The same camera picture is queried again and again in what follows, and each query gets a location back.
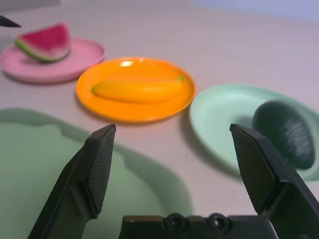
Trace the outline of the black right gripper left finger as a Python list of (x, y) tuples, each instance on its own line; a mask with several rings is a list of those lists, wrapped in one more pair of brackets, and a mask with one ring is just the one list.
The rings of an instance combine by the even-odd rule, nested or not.
[(30, 239), (80, 239), (101, 213), (110, 176), (113, 124), (93, 132), (61, 171)]

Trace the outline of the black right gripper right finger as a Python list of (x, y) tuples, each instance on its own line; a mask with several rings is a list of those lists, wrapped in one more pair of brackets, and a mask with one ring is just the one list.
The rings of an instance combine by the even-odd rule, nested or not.
[(256, 213), (280, 239), (317, 239), (319, 203), (299, 174), (257, 131), (230, 126), (239, 171)]

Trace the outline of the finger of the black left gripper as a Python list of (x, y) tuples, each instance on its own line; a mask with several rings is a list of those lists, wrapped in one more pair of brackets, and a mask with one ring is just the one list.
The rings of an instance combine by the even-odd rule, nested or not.
[(0, 16), (0, 26), (2, 27), (12, 27), (12, 28), (21, 28), (21, 25), (19, 25), (18, 23), (4, 17), (4, 16)]

